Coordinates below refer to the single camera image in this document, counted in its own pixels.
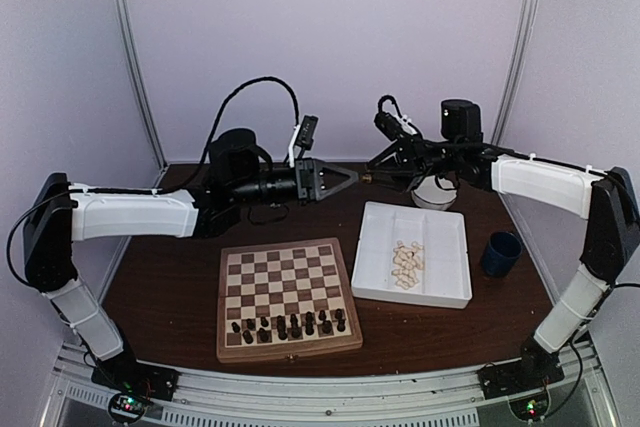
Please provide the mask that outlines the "right aluminium frame post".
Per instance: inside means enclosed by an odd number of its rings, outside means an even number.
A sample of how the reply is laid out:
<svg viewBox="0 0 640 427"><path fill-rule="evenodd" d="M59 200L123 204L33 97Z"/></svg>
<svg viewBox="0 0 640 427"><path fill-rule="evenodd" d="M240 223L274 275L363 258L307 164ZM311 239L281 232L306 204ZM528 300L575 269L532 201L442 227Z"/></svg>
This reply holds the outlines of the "right aluminium frame post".
<svg viewBox="0 0 640 427"><path fill-rule="evenodd" d="M509 117L513 111L519 83L524 71L527 49L534 29L538 5L539 0L521 0L511 59L491 137L492 144L500 144L505 137Z"/></svg>

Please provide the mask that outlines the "dark blue cup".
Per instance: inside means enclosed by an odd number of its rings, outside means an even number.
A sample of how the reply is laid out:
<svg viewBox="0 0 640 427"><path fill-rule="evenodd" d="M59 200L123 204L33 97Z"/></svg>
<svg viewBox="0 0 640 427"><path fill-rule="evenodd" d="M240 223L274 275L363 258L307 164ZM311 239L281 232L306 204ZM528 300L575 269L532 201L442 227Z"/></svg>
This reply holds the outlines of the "dark blue cup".
<svg viewBox="0 0 640 427"><path fill-rule="evenodd" d="M495 232L485 246L481 267L489 277L505 277L522 255L522 251L522 243L514 233Z"/></svg>

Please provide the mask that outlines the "white divided plastic tray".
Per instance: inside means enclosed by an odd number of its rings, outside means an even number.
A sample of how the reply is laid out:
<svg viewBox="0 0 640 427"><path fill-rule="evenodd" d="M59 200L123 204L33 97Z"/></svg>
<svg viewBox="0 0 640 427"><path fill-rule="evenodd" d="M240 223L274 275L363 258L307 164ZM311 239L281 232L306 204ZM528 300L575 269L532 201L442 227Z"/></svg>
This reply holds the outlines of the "white divided plastic tray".
<svg viewBox="0 0 640 427"><path fill-rule="evenodd" d="M367 202L351 288L358 298L466 308L473 294L464 216Z"/></svg>

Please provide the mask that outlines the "dark knight piece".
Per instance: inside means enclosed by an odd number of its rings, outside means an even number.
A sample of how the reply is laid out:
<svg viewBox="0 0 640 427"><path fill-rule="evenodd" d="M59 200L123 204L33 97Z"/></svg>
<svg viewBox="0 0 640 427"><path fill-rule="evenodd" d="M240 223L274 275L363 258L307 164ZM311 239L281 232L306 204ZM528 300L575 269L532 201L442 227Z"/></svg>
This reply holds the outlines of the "dark knight piece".
<svg viewBox="0 0 640 427"><path fill-rule="evenodd" d="M267 343L271 340L270 332L268 330L265 330L264 328L260 328L256 332L256 335L260 343Z"/></svg>

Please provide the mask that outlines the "front aluminium rail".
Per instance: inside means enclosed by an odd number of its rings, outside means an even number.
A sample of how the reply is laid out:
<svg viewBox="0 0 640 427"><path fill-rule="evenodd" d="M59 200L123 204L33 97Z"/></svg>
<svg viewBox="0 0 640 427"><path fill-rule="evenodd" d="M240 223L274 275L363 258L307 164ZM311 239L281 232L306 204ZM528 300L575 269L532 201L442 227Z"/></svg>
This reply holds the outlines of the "front aluminium rail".
<svg viewBox="0 0 640 427"><path fill-rule="evenodd" d="M577 343L583 373L569 348L560 354L565 378L526 393L488 399L481 366L419 374L342 378L286 378L237 375L172 367L178 373L174 397L155 400L132 426L621 426L589 341ZM107 413L112 389L91 382L84 348L63 343L36 426L119 426ZM548 393L544 422L520 420L511 410L519 400Z"/></svg>

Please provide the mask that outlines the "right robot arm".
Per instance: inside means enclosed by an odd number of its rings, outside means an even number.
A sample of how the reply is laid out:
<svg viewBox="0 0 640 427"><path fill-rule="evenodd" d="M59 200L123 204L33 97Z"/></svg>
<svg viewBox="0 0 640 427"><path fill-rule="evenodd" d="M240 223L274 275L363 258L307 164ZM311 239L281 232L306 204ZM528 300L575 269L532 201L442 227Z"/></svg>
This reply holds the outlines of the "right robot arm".
<svg viewBox="0 0 640 427"><path fill-rule="evenodd" d="M521 154L484 141L481 111L462 99L441 103L439 141L423 137L400 110L387 112L391 95L377 104L374 124L390 145L366 164L372 182L411 191L427 177L453 174L468 185L515 195L570 212L587 223L579 266L551 312L521 347L512 377L530 389L557 362L558 351L590 322L639 246L639 208L628 172L608 171Z"/></svg>

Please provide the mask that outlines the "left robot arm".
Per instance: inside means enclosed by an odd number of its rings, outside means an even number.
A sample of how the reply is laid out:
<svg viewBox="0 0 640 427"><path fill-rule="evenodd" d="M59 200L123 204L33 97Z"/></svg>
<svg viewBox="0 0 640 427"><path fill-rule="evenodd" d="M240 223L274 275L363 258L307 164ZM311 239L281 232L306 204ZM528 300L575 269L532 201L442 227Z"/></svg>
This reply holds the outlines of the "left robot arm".
<svg viewBox="0 0 640 427"><path fill-rule="evenodd" d="M358 180L356 172L313 158L276 168L255 133L236 128L205 149L201 184L181 189L119 190L72 184L63 173L48 177L23 230L24 275L45 295L123 391L137 389L144 371L129 343L107 316L72 262L72 244L116 236L212 238L258 204L321 201Z"/></svg>

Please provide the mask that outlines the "dark bishop piece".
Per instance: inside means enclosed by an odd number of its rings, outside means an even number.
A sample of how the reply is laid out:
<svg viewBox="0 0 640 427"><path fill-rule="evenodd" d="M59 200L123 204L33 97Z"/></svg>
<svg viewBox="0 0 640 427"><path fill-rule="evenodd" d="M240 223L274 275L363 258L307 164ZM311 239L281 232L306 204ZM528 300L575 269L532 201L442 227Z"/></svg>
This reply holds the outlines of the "dark bishop piece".
<svg viewBox="0 0 640 427"><path fill-rule="evenodd" d="M280 340L286 340L288 337L286 320L283 316L278 316L276 318L276 329L277 335Z"/></svg>

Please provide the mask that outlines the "dark king piece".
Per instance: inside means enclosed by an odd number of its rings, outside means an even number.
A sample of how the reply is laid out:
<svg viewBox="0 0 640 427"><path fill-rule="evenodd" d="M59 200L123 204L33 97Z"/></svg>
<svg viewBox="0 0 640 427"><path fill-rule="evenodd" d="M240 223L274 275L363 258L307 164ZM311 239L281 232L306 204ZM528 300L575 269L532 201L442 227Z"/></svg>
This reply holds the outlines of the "dark king piece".
<svg viewBox="0 0 640 427"><path fill-rule="evenodd" d="M302 336L302 329L297 320L291 321L291 337L294 339L299 339Z"/></svg>

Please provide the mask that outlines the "pile of white chess pieces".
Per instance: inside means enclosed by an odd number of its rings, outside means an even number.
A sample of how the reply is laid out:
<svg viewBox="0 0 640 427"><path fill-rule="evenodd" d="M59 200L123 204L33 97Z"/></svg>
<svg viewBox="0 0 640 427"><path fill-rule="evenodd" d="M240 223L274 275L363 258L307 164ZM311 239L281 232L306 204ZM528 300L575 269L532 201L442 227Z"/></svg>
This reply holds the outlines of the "pile of white chess pieces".
<svg viewBox="0 0 640 427"><path fill-rule="evenodd" d="M420 282L420 275L424 272L424 247L418 242L405 245L398 240L393 249L391 275L396 279L395 284L409 290Z"/></svg>

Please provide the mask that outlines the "left aluminium frame post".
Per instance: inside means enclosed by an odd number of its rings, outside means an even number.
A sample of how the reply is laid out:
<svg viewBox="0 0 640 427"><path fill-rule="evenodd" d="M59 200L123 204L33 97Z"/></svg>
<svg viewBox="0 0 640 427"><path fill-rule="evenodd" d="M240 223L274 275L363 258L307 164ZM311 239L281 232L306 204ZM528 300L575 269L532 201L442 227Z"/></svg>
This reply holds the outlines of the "left aluminium frame post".
<svg viewBox="0 0 640 427"><path fill-rule="evenodd" d="M140 113L143 129L150 144L155 163L159 170L163 170L167 167L167 161L149 104L139 56L135 45L128 2L127 0L114 0L114 4L126 57L127 71L132 85L136 106Z"/></svg>

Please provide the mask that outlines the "wooden chess board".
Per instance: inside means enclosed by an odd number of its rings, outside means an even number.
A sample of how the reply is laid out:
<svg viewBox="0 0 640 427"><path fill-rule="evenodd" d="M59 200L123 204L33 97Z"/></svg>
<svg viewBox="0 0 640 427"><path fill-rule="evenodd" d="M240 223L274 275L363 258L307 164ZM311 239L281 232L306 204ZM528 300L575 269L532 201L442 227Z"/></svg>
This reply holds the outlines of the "wooden chess board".
<svg viewBox="0 0 640 427"><path fill-rule="evenodd" d="M217 303L216 355L224 364L296 360L354 351L362 347L360 327L339 240L314 239L277 244L229 247L221 251ZM346 330L337 330L335 311L344 310ZM325 310L333 333L321 331L318 313ZM315 334L305 332L305 314L315 314ZM290 315L296 314L302 329L299 339L291 337ZM260 318L269 319L271 340L258 341ZM286 320L288 337L280 340L276 318ZM255 328L246 327L253 318ZM231 323L241 330L234 333ZM242 333L249 330L253 343Z"/></svg>

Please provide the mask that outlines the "white scalloped ceramic bowl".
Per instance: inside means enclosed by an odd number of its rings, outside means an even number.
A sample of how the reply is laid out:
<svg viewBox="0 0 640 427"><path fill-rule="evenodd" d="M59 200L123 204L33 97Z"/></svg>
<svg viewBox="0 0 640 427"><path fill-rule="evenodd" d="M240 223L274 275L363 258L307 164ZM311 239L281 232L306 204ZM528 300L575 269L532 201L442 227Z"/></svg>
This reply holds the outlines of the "white scalloped ceramic bowl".
<svg viewBox="0 0 640 427"><path fill-rule="evenodd" d="M427 177L411 192L411 197L419 208L445 211L456 201L457 189L446 178Z"/></svg>

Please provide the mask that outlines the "aluminium frame post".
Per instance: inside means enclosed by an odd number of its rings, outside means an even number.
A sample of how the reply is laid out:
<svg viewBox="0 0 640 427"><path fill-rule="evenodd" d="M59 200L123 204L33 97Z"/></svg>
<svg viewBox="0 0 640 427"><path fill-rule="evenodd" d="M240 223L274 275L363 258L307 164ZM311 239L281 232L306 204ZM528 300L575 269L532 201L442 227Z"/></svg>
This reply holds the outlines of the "aluminium frame post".
<svg viewBox="0 0 640 427"><path fill-rule="evenodd" d="M511 59L491 137L492 144L500 144L505 137L509 117L513 111L519 83L524 71L527 49L534 29L538 5L539 0L521 0Z"/></svg>
<svg viewBox="0 0 640 427"><path fill-rule="evenodd" d="M136 106L140 113L143 129L150 144L155 163L159 170L163 170L167 167L167 161L149 104L139 56L135 45L128 2L127 0L114 0L114 4L126 57L127 71L132 85Z"/></svg>

